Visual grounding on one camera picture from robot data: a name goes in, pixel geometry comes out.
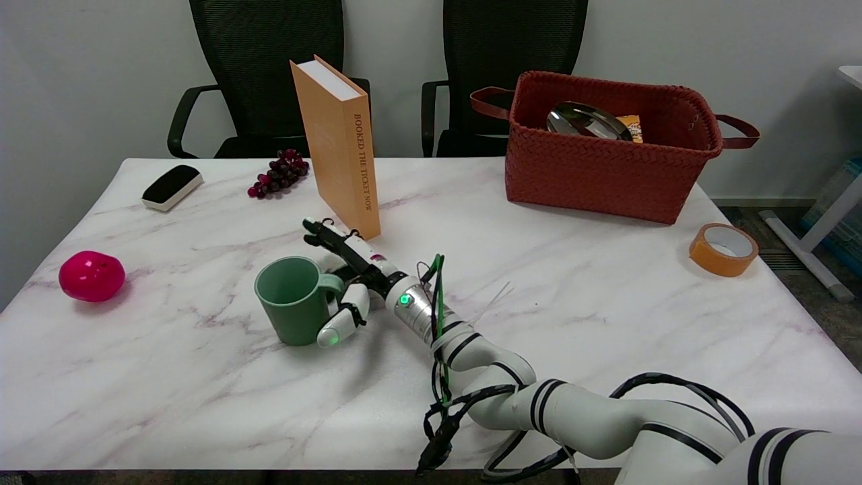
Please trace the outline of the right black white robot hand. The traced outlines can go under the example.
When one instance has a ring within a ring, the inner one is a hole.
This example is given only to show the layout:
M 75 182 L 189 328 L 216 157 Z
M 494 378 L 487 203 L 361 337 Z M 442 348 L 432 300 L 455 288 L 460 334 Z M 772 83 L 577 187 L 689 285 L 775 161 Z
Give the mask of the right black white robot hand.
M 357 230 L 344 232 L 332 219 L 302 221 L 308 245 L 326 249 L 343 261 L 335 275 L 347 284 L 337 310 L 318 331 L 317 344 L 326 349 L 341 343 L 367 324 L 372 296 L 386 300 L 396 283 L 407 278 L 386 257 L 372 248 Z

